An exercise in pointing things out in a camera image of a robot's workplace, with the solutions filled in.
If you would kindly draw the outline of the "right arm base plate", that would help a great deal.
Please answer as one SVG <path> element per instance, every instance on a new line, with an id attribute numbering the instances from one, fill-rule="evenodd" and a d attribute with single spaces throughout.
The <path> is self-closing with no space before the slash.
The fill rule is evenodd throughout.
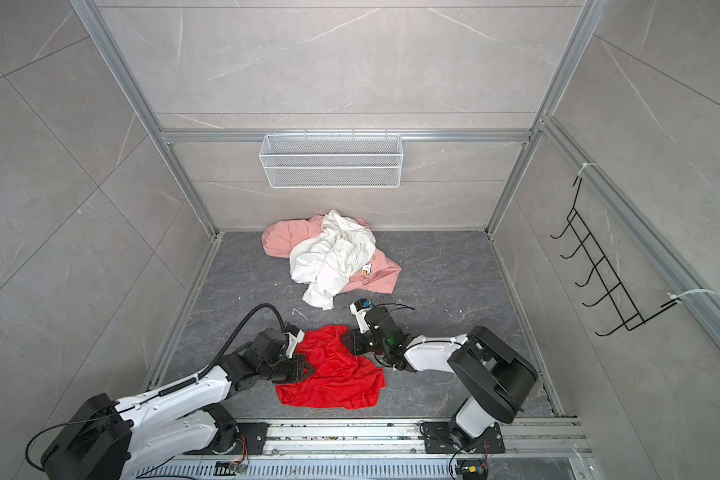
<path id="1" fill-rule="evenodd" d="M 419 433 L 427 454 L 464 453 L 500 454 L 506 451 L 502 432 L 497 424 L 488 427 L 479 437 L 470 437 L 449 422 L 423 422 Z"/>

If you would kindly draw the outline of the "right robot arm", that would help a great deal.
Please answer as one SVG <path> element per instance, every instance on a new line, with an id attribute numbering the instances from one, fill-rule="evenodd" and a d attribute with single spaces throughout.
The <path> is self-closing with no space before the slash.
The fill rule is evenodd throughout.
<path id="1" fill-rule="evenodd" d="M 386 304 L 360 299 L 349 306 L 358 327 L 341 336 L 351 354 L 371 354 L 396 371 L 452 373 L 469 396 L 450 420 L 424 422 L 429 453 L 503 450 L 499 429 L 510 424 L 539 379 L 535 367 L 483 326 L 452 337 L 413 336 L 394 321 Z"/>

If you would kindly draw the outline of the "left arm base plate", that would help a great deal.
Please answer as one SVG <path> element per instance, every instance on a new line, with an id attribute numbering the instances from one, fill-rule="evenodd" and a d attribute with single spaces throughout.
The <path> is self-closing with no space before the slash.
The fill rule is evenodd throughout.
<path id="1" fill-rule="evenodd" d="M 247 454 L 261 455 L 267 439 L 269 424 L 265 422 L 243 422 L 235 427 L 222 427 L 210 444 L 200 453 L 210 455 Z"/>

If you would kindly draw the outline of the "red cloth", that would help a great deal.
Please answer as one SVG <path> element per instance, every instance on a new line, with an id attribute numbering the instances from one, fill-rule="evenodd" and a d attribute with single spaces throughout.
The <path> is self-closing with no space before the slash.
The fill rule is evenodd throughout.
<path id="1" fill-rule="evenodd" d="M 355 356 L 341 342 L 346 326 L 328 325 L 309 331 L 296 347 L 315 369 L 300 383 L 275 387 L 280 402 L 304 408 L 357 410 L 377 404 L 385 387 L 384 372 L 370 360 Z"/>

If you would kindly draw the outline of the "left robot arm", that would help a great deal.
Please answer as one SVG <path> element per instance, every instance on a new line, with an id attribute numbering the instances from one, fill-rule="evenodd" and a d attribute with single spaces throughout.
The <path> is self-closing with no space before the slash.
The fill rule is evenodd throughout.
<path id="1" fill-rule="evenodd" d="M 50 479 L 124 479 L 174 456 L 226 454 L 242 445 L 223 401 L 259 381 L 300 383 L 314 372 L 295 349 L 295 326 L 268 328 L 203 370 L 134 396 L 91 397 L 61 426 L 40 458 Z"/>

